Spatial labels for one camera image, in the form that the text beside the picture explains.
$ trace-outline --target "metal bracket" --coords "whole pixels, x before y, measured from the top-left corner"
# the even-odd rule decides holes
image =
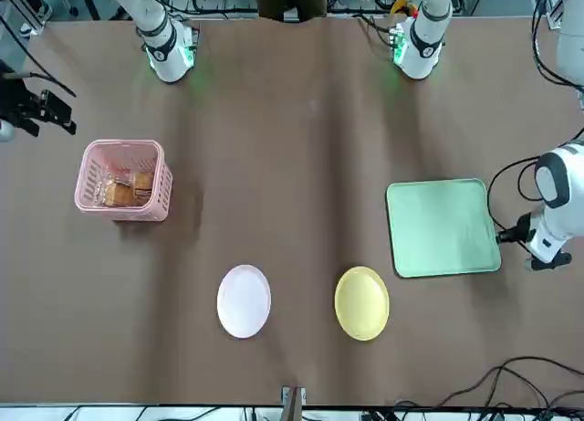
[[[302,406],[307,403],[307,390],[304,387],[282,388],[282,416],[280,421],[301,421]]]

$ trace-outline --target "pink basket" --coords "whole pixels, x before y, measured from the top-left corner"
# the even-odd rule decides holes
[[[154,172],[152,196],[144,206],[107,207],[95,204],[96,186],[108,170],[113,173]],[[83,213],[111,220],[161,222],[171,202],[172,174],[164,150],[156,141],[96,140],[83,153],[75,189],[75,205]]]

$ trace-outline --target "green tray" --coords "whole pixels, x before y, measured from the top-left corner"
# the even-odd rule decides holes
[[[501,267],[483,181],[391,184],[386,196],[393,261],[401,277],[491,272]]]

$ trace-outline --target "brown tablecloth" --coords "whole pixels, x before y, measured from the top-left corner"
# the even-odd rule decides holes
[[[574,94],[537,74],[528,18],[454,20],[422,82],[357,20],[200,26],[196,70],[174,85],[149,68],[132,23],[50,24],[33,39],[78,94],[66,98],[78,135],[46,126],[0,146],[2,401],[261,405],[301,385],[313,405],[433,405],[514,355],[584,369],[581,241],[556,271],[525,271],[513,245],[492,274],[405,280],[391,263],[388,184],[488,181],[582,124]],[[553,37],[542,40],[550,59]],[[163,224],[77,210],[81,155],[98,138],[162,144],[175,177]],[[507,225],[530,207],[515,179],[493,193]],[[272,290],[265,328],[244,341],[215,311],[241,263]],[[391,295],[372,342],[350,339],[333,310],[353,265],[377,270]],[[551,395],[581,387],[545,364],[517,370]],[[482,405],[485,393],[452,405]],[[501,399],[536,404],[512,376]]]

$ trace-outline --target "yellow plate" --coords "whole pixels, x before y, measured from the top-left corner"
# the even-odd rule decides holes
[[[380,276],[370,268],[351,268],[335,291],[335,312],[342,329],[353,339],[370,341],[390,317],[390,295]]]

